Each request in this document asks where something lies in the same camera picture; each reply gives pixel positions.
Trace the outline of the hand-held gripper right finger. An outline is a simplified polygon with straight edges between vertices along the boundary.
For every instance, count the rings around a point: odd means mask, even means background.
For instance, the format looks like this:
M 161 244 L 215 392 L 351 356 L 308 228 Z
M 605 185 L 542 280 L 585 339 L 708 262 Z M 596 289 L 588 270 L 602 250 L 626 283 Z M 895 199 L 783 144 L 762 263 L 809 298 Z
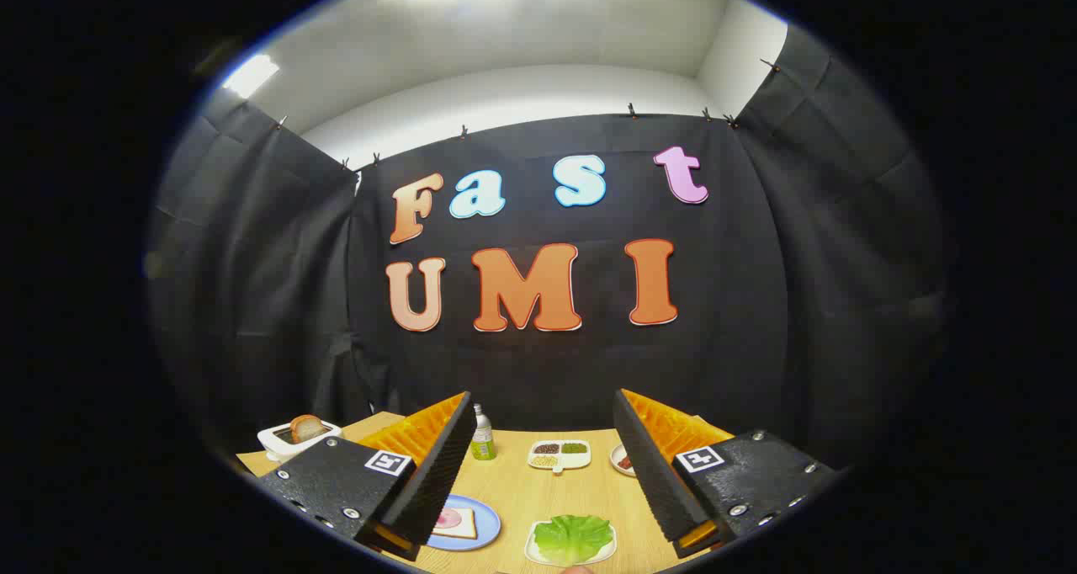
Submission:
M 830 490 L 840 472 L 775 433 L 726 432 L 619 389 L 614 424 L 657 524 L 680 558 L 777 524 Z

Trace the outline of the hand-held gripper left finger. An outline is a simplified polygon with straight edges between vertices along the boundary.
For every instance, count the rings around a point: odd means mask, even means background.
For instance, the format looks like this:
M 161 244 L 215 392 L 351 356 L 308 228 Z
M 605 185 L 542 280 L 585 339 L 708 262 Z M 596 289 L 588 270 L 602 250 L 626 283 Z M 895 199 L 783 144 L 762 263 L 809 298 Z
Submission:
M 320 438 L 257 482 L 335 535 L 415 561 L 453 490 L 475 428 L 472 394 L 461 391 L 361 440 Z

